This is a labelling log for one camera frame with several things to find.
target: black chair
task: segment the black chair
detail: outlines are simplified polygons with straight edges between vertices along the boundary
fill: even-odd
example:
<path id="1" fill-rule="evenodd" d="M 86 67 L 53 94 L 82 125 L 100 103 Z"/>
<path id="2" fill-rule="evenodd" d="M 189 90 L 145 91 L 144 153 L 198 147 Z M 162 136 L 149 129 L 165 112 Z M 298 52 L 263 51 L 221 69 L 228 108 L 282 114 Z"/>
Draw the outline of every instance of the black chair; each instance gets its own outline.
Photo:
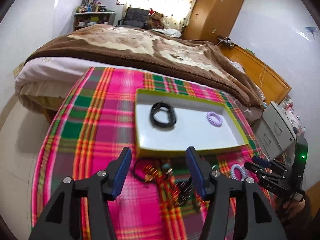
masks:
<path id="1" fill-rule="evenodd" d="M 129 7 L 124 19 L 118 20 L 116 27 L 138 27 L 144 29 L 149 10 Z"/>

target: purple coil bracelet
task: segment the purple coil bracelet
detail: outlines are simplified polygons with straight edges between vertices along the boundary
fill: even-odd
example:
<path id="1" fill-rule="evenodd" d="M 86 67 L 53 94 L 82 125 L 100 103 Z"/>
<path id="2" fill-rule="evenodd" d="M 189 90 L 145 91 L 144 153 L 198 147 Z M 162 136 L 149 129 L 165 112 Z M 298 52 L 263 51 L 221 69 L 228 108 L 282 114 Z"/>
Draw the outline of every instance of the purple coil bracelet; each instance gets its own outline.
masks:
<path id="1" fill-rule="evenodd" d="M 212 125 L 214 125 L 216 127 L 222 126 L 222 118 L 216 112 L 208 112 L 207 113 L 207 119 L 208 119 L 210 124 L 212 124 Z"/>

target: wooden wardrobe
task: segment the wooden wardrobe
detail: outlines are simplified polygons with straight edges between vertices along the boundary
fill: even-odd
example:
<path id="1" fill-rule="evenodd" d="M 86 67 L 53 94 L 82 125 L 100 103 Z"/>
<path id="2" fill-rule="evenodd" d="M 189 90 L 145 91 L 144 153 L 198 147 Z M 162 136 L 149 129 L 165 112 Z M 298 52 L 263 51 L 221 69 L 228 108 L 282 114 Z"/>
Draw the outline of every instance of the wooden wardrobe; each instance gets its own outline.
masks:
<path id="1" fill-rule="evenodd" d="M 204 40 L 217 44 L 217 36 L 229 36 L 244 0 L 197 0 L 189 25 L 182 33 L 185 40 Z"/>

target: black smartwatch band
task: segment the black smartwatch band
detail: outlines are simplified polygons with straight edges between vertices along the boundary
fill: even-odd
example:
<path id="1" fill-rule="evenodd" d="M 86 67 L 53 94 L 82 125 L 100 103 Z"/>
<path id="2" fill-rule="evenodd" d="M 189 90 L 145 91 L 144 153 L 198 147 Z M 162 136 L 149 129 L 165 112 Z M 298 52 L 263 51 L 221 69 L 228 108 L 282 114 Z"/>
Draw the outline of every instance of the black smartwatch band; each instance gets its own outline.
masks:
<path id="1" fill-rule="evenodd" d="M 163 122 L 159 122 L 155 119 L 155 114 L 160 110 L 161 107 L 167 108 L 168 110 L 167 115 L 168 115 L 168 119 L 169 122 L 168 123 L 163 123 Z M 174 114 L 173 111 L 173 107 L 170 106 L 169 104 L 158 102 L 155 103 L 152 108 L 151 108 L 151 112 L 150 112 L 150 121 L 154 126 L 158 126 L 158 127 L 162 127 L 162 128 L 167 128 L 167 127 L 172 127 L 175 125 L 175 123 L 177 122 L 176 116 Z"/>

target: drawer handle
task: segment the drawer handle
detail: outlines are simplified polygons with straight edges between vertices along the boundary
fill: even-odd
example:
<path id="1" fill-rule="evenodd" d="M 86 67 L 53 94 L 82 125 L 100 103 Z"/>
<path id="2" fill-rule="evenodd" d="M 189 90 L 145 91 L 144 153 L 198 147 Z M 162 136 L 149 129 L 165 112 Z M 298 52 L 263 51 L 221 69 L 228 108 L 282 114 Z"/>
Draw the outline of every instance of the drawer handle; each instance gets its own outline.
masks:
<path id="1" fill-rule="evenodd" d="M 264 134 L 263 139 L 264 139 L 265 143 L 268 144 L 268 145 L 266 145 L 266 146 L 269 146 L 270 143 L 271 143 L 271 141 L 269 140 L 269 138 L 268 138 L 268 136 L 267 136 L 266 134 Z"/>
<path id="2" fill-rule="evenodd" d="M 282 130 L 281 130 L 281 128 L 279 127 L 279 125 L 275 122 L 275 131 L 278 133 L 278 135 L 280 135 L 281 133 L 282 133 Z"/>

